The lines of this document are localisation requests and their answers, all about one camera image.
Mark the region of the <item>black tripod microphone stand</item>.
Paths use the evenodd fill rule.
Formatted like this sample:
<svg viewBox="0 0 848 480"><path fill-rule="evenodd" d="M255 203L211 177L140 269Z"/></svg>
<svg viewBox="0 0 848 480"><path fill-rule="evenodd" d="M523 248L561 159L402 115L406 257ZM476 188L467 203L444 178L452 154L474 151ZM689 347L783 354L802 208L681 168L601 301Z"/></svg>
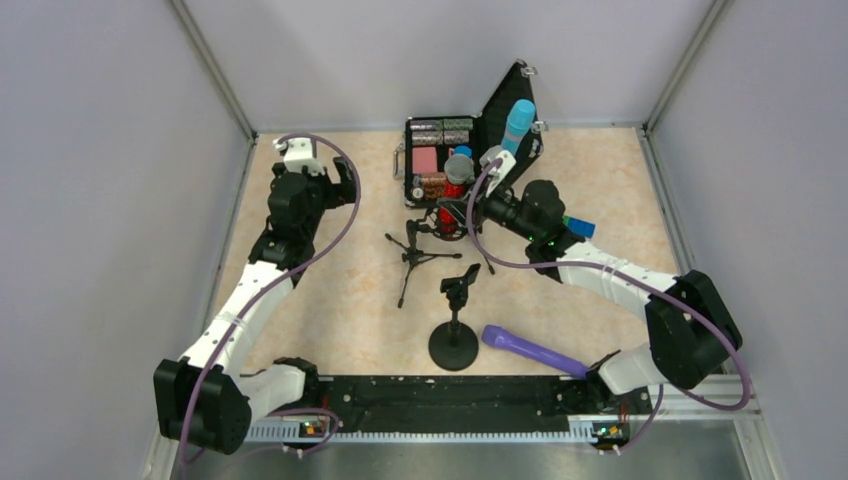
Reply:
<svg viewBox="0 0 848 480"><path fill-rule="evenodd" d="M508 267L508 262L499 258L494 253L488 250L484 245L483 224L486 222L486 203L483 194L469 191L466 194L467 203L465 208L465 225L466 230L471 236L472 243L479 253L484 257L485 263L491 275L495 274L495 267Z"/></svg>

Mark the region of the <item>red glitter microphone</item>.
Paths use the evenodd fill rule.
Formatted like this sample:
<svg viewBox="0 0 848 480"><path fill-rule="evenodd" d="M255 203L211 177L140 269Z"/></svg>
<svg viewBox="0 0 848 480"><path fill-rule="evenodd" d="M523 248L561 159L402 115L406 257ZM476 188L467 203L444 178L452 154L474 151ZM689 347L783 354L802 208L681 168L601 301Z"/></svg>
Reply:
<svg viewBox="0 0 848 480"><path fill-rule="evenodd" d="M475 178L473 160L464 153L454 153L444 164L446 184L441 199L460 199ZM439 207L438 227L443 234L453 234L457 221L446 207Z"/></svg>

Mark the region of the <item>cyan toy microphone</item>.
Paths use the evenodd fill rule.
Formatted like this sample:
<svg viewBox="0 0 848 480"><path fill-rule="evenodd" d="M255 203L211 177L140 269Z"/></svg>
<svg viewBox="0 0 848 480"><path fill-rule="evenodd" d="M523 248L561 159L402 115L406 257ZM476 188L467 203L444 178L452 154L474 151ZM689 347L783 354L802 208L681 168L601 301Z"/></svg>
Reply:
<svg viewBox="0 0 848 480"><path fill-rule="evenodd" d="M535 117L536 106L532 101L517 100L506 117L500 146L515 156L525 135L533 126Z"/></svg>

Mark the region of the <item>purple toy microphone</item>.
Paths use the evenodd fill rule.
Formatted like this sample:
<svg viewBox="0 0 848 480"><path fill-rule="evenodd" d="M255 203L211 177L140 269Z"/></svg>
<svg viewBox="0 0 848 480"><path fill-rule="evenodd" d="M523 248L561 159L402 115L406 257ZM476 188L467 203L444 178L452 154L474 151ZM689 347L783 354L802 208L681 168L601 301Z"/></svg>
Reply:
<svg viewBox="0 0 848 480"><path fill-rule="evenodd" d="M584 363L514 335L496 325L484 327L482 341L494 349L519 355L575 378L584 379L589 372L589 367Z"/></svg>

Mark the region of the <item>black round base microphone stand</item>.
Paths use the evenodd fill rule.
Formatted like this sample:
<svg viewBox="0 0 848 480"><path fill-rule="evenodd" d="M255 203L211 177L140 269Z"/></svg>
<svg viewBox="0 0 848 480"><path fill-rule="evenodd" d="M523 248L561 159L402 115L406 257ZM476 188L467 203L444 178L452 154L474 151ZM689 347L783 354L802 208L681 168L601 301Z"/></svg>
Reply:
<svg viewBox="0 0 848 480"><path fill-rule="evenodd" d="M457 372L470 367L479 353L479 340L474 330L459 319L467 305L469 287L476 281L481 265L472 264L461 276L441 280L440 292L445 295L451 318L438 325L428 340L431 360L441 369Z"/></svg>

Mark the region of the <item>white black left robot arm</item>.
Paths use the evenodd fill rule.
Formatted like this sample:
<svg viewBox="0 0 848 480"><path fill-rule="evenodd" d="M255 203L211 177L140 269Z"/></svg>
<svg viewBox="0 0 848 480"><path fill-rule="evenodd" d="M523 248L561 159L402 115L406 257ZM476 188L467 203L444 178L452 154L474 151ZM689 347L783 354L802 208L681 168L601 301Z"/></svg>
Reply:
<svg viewBox="0 0 848 480"><path fill-rule="evenodd" d="M324 213L359 205L355 167L343 156L333 164L337 183L325 171L273 165L269 214L237 286L195 343L154 371L163 437L232 454L256 421L303 397L309 366L299 359L277 360L254 374L242 370L271 314L320 258L314 239Z"/></svg>

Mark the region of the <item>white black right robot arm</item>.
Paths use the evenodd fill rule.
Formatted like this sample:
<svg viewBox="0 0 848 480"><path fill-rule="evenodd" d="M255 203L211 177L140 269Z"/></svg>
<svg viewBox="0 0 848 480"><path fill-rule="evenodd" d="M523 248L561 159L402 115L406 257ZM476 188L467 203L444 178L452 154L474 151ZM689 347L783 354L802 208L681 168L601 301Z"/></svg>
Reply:
<svg viewBox="0 0 848 480"><path fill-rule="evenodd" d="M519 197L501 189L472 190L437 204L470 233L490 220L529 240L525 268L592 291L646 323L646 343L589 369L588 380L607 392L623 395L663 384L691 391L726 361L736 365L743 391L750 391L738 354L743 339L711 278L698 270L652 270L600 250L565 224L565 205L552 181L532 181Z"/></svg>

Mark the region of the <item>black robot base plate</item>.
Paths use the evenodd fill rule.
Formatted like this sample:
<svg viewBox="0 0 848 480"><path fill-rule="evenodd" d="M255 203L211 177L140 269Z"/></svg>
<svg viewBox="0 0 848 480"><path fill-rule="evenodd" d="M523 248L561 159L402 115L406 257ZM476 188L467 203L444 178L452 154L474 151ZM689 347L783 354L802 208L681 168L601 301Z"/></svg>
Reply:
<svg viewBox="0 0 848 480"><path fill-rule="evenodd" d="M292 405L329 410L351 434L563 432L573 416L620 418L653 408L645 388L602 396L584 380L558 375L336 375L308 381Z"/></svg>

